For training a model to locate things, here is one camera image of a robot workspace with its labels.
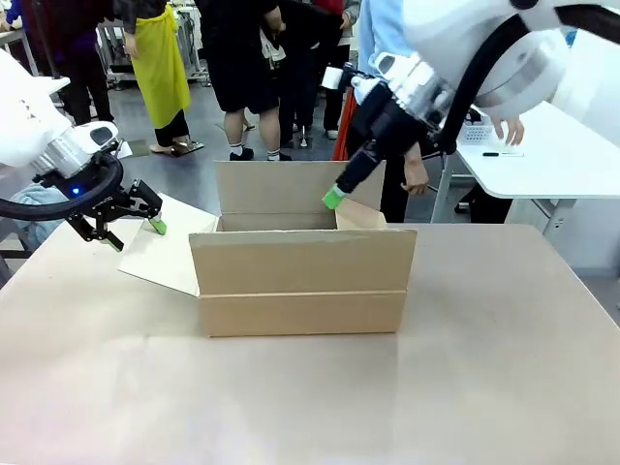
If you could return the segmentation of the person's left hand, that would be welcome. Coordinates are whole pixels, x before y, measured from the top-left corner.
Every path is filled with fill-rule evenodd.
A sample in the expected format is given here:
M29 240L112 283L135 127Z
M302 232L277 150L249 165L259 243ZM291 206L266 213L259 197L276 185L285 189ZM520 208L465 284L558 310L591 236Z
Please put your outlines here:
M502 140L505 145L519 146L524 137L525 129L519 117L502 119L491 119L496 137Z

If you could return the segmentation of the person's right hand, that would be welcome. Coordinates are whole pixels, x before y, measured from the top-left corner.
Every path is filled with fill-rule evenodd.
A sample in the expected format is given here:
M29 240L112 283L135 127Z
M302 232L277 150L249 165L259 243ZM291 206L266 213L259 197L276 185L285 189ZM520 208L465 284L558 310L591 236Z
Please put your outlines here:
M404 167L405 180L401 187L410 195L424 195L429 186L429 176L424 164L406 164Z

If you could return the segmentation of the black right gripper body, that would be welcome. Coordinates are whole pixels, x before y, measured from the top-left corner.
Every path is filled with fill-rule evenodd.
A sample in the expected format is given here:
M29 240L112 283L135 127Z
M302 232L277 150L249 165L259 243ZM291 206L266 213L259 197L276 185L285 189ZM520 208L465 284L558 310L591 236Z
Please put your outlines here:
M422 156L439 152L436 143L428 138L426 127L393 100L374 115L366 102L356 107L348 129L349 156L353 157L367 144L386 161L403 158L416 144Z

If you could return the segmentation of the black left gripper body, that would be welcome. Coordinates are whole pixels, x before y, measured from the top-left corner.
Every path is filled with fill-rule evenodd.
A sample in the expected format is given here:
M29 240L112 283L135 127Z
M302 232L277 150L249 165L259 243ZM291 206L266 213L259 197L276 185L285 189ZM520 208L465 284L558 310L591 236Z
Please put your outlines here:
M142 198L145 182L135 179L128 187L117 186L111 193L103 195L90 206L71 211L64 220L78 218L102 218L103 222L111 223L120 218L145 218L145 200Z

